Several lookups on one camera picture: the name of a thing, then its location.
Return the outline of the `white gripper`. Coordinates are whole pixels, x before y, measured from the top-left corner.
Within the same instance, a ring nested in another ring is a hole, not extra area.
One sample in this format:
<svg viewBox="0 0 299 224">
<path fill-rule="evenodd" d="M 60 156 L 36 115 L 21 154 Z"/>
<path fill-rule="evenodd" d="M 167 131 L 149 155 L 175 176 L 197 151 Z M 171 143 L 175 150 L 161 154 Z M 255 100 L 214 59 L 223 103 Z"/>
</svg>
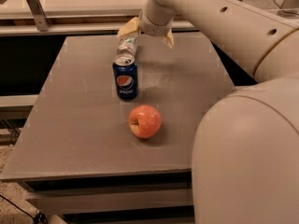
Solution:
<svg viewBox="0 0 299 224">
<path fill-rule="evenodd" d="M 133 17 L 118 31 L 119 39 L 139 37 L 141 31 L 150 36 L 162 36 L 162 41 L 170 49 L 175 46 L 172 22 L 177 12 L 155 0 L 147 0 L 138 17 Z"/>
</svg>

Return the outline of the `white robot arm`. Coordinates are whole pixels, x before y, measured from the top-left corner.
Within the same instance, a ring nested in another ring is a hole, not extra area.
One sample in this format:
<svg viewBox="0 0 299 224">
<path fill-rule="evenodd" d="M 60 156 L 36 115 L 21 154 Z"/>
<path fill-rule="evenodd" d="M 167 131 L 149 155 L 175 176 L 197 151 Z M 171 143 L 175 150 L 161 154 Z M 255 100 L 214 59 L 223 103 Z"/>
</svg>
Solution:
<svg viewBox="0 0 299 224">
<path fill-rule="evenodd" d="M 213 105 L 192 151 L 196 224 L 299 224 L 298 25 L 237 0 L 148 0 L 120 37 L 184 17 L 256 85 Z"/>
</svg>

